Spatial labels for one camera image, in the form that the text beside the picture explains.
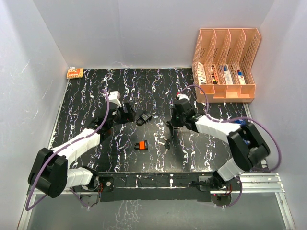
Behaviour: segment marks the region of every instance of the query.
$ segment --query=small orange box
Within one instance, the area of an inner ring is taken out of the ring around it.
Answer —
[[[72,79],[72,78],[81,78],[83,77],[83,68],[81,69],[69,69],[67,72],[67,79]]]

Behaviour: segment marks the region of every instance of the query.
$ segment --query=black marble surface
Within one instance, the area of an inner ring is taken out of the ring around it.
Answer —
[[[164,123],[171,118],[176,93],[192,83],[191,69],[87,69],[83,78],[69,81],[52,146],[78,135],[99,115],[106,106],[99,92],[107,89],[119,91],[121,99],[134,106],[137,116],[147,110],[153,118],[143,126],[115,126],[112,136],[83,154],[71,168],[87,165],[99,172],[213,172],[231,157],[228,145],[184,127],[171,132]],[[194,89],[186,90],[186,94],[197,110],[204,111],[204,104],[196,103]],[[246,115],[242,103],[211,103],[209,113],[223,119]],[[157,143],[161,137],[172,141],[167,153]],[[148,151],[133,148],[141,140],[148,140]]]

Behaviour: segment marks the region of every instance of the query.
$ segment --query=blue servo part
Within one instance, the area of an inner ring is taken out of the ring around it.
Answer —
[[[236,120],[235,123],[238,123],[238,124],[241,124],[241,125],[246,124],[245,120],[242,120],[242,119]]]

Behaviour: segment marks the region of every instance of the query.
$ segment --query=white robotic arm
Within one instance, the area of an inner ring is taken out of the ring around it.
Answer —
[[[171,127],[185,126],[195,132],[209,134],[229,144],[232,158],[213,173],[208,181],[211,187],[223,187],[234,177],[259,164],[270,153],[268,145],[253,123],[228,123],[196,113],[184,94],[177,95],[172,108],[172,119],[167,123]]]
[[[104,124],[102,124],[104,117],[99,116],[82,133],[68,142],[53,149],[41,149],[33,164],[28,183],[33,185],[36,175],[46,160],[54,152],[61,150],[44,169],[36,188],[52,198],[60,195],[65,188],[78,185],[88,185],[88,187],[95,189],[94,180],[97,174],[94,170],[87,167],[70,169],[70,165],[89,149],[102,143],[111,134],[110,130],[113,124],[124,124],[135,120],[135,112],[130,103],[125,103],[126,110],[124,111],[119,98],[118,91],[110,93],[110,109],[107,111],[107,118]]]

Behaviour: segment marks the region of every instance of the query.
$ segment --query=white panel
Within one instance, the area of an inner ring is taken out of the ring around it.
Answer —
[[[47,147],[68,66],[31,0],[0,0],[1,229],[16,229],[37,152]]]
[[[260,27],[262,42],[253,65],[257,85],[252,115],[277,139],[283,162],[277,170],[297,229],[306,229],[307,2],[275,1]],[[273,146],[267,137],[266,141]],[[276,164],[271,148],[269,167]]]
[[[34,0],[69,66],[191,66],[201,27],[259,27],[273,0]]]
[[[70,67],[122,67],[117,0],[34,3]]]
[[[199,28],[258,27],[272,0],[119,0],[125,64],[189,67]]]

